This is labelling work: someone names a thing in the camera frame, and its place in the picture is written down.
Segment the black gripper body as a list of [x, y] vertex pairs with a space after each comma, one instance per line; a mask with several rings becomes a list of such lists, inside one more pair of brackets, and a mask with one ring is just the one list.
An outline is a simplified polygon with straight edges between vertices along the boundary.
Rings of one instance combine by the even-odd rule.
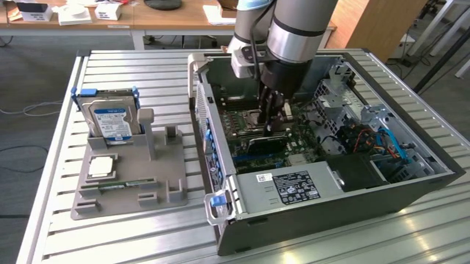
[[282, 60], [266, 62], [261, 81], [271, 90], [278, 91], [285, 98], [293, 98], [302, 86], [310, 64], [310, 62], [287, 63]]

